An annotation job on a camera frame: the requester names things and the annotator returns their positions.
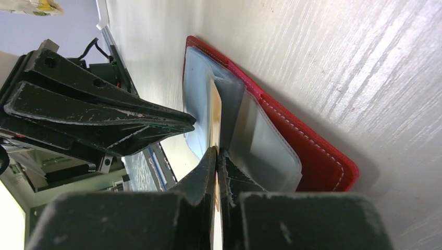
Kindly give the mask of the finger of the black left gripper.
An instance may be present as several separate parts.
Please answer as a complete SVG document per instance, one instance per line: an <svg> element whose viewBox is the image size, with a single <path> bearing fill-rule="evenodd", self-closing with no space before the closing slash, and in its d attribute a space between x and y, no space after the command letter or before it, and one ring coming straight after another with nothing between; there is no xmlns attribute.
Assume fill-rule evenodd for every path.
<svg viewBox="0 0 442 250"><path fill-rule="evenodd" d="M19 81L4 111L114 156L129 156L174 135L191 132L190 114L142 100L113 85L94 93L61 83Z"/></svg>
<svg viewBox="0 0 442 250"><path fill-rule="evenodd" d="M195 118L140 99L77 66L49 49L34 51L24 67L31 83L67 105L56 116L45 107L36 116L68 124L194 124Z"/></svg>

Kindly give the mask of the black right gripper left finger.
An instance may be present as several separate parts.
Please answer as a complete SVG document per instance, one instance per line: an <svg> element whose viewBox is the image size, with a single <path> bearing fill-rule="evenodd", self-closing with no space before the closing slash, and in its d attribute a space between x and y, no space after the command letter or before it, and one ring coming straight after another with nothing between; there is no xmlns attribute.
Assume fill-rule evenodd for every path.
<svg viewBox="0 0 442 250"><path fill-rule="evenodd" d="M62 194L26 249L212 249L216 161L212 146L168 191Z"/></svg>

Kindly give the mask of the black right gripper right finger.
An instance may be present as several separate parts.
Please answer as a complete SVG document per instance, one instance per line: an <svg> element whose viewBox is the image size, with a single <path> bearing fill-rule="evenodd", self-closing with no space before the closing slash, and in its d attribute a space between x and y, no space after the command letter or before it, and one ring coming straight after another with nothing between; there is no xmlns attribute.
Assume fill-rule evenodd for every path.
<svg viewBox="0 0 442 250"><path fill-rule="evenodd" d="M376 208L353 193L268 192L218 154L223 249L393 249Z"/></svg>

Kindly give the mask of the red leather card holder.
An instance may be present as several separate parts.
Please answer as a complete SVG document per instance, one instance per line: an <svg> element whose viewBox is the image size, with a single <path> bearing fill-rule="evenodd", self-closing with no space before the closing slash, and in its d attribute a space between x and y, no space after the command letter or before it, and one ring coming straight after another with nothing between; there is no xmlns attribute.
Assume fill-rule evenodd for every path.
<svg viewBox="0 0 442 250"><path fill-rule="evenodd" d="M264 109L277 130L294 149L302 163L303 177L298 192L345 192L359 178L357 165L285 106L263 90L249 75L217 49L193 35L186 47L194 46L241 79Z"/></svg>

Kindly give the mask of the white card edgewise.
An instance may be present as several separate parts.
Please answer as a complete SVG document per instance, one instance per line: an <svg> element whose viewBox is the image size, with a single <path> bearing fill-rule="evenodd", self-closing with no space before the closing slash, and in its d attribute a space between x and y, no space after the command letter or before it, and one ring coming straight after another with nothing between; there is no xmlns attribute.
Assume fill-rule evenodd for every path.
<svg viewBox="0 0 442 250"><path fill-rule="evenodd" d="M215 147L216 153L219 152L220 141L220 121L222 115L222 100L218 93L214 80L211 81L210 87L210 146ZM213 198L213 221L211 229L212 249L223 249L223 236L221 228L221 214L219 204L219 183L218 174L215 171L214 179L214 198Z"/></svg>

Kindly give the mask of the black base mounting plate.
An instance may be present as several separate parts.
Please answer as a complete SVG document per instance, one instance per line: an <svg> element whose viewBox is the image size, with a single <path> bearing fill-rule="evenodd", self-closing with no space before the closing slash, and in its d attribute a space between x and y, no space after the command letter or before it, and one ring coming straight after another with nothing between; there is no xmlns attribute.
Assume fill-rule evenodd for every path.
<svg viewBox="0 0 442 250"><path fill-rule="evenodd" d="M138 91L132 81L129 71L120 56L116 43L111 35L110 29L105 27L102 29L104 43L108 52L104 51L104 47L95 41L93 45L88 45L80 56L79 65L101 78L102 80L139 97ZM99 64L87 64L85 56L90 49L95 47L102 55L105 56L107 62ZM142 138L146 135L146 127L136 129L134 139L126 139L123 141L123 148L132 149L134 146L139 148L141 143L149 142L148 147L144 147L137 153L130 156L124 156L121 161L125 167L126 175L122 177L122 189L124 191L139 192L165 192L170 190L178 181L169 164L166 154L157 138Z"/></svg>

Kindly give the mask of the yellow patterned hanging cloth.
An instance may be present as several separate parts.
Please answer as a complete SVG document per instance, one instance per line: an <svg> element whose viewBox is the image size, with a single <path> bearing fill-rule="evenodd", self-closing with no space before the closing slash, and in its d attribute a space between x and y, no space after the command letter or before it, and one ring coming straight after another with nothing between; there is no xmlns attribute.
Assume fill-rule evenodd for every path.
<svg viewBox="0 0 442 250"><path fill-rule="evenodd" d="M1 11L34 16L58 16L63 8L53 0L1 0Z"/></svg>

